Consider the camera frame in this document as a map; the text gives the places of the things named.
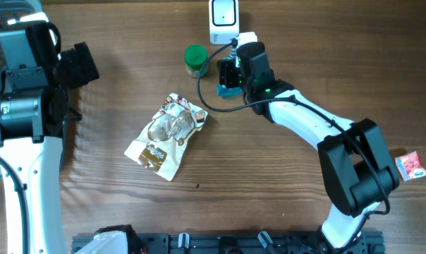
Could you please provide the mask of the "blue mouthwash bottle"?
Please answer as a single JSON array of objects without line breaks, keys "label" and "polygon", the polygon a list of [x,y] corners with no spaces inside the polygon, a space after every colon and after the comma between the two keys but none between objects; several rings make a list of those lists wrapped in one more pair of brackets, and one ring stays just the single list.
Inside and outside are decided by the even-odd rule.
[{"label": "blue mouthwash bottle", "polygon": [[[231,59],[235,59],[237,61],[236,46],[232,46],[230,48],[229,56],[225,57],[225,58],[231,58]],[[220,97],[223,97],[223,98],[235,97],[236,95],[238,95],[240,93],[242,93],[241,87],[227,89],[223,85],[220,85],[220,84],[217,85],[217,95],[220,96]]]}]

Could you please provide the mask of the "green lid glass jar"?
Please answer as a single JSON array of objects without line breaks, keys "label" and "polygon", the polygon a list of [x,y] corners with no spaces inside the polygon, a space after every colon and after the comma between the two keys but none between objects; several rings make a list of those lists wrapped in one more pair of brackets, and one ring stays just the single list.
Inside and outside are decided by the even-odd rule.
[{"label": "green lid glass jar", "polygon": [[208,67],[203,64],[207,61],[207,50],[199,44],[192,44],[186,48],[184,53],[185,69],[187,73],[194,78],[201,78],[207,74]]}]

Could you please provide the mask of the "white brown snack pouch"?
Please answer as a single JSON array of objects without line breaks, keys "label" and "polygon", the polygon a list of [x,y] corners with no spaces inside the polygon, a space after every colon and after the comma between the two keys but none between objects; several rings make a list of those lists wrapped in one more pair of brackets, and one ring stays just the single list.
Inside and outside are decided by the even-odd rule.
[{"label": "white brown snack pouch", "polygon": [[171,93],[124,155],[167,181],[172,181],[181,165],[189,139],[202,130],[207,116],[207,111],[201,107]]}]

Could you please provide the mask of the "red snack packet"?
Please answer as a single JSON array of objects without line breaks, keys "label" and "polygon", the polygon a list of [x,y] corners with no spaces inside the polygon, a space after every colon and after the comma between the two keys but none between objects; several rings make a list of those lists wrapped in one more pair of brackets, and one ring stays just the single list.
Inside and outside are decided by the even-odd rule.
[{"label": "red snack packet", "polygon": [[416,151],[397,157],[395,163],[404,181],[426,176],[426,170]]}]

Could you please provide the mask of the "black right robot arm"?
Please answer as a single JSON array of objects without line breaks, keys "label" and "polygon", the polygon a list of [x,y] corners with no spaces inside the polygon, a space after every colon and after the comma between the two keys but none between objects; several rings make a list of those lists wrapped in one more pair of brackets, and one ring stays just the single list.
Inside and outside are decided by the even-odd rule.
[{"label": "black right robot arm", "polygon": [[313,104],[291,84],[277,80],[262,42],[227,44],[231,56],[218,61],[227,88],[243,91],[242,108],[283,126],[313,146],[324,187],[331,200],[319,228],[323,253],[345,253],[356,246],[372,215],[389,214],[389,194],[400,184],[379,126],[370,119],[354,122]]}]

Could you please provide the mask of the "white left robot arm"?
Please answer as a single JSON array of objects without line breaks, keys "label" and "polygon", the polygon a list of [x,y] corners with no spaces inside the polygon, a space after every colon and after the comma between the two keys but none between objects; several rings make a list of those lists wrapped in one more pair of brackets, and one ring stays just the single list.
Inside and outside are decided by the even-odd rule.
[{"label": "white left robot arm", "polygon": [[0,27],[0,172],[9,253],[65,253],[59,172],[66,124],[82,115],[70,91],[99,78],[84,42],[62,50],[43,12]]}]

